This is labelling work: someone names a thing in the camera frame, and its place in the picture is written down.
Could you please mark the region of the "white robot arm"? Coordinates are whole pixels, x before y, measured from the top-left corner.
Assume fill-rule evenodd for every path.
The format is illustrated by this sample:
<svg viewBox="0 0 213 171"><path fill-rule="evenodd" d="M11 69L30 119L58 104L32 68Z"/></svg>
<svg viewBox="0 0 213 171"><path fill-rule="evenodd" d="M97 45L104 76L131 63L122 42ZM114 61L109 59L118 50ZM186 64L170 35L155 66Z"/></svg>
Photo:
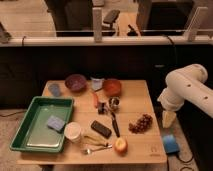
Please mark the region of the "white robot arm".
<svg viewBox="0 0 213 171"><path fill-rule="evenodd" d="M163 107L162 126L169 128L175 121L176 112L189 101L213 118L213 89L205 85L208 72L201 64L191 64L169 72L166 87L157 101Z"/></svg>

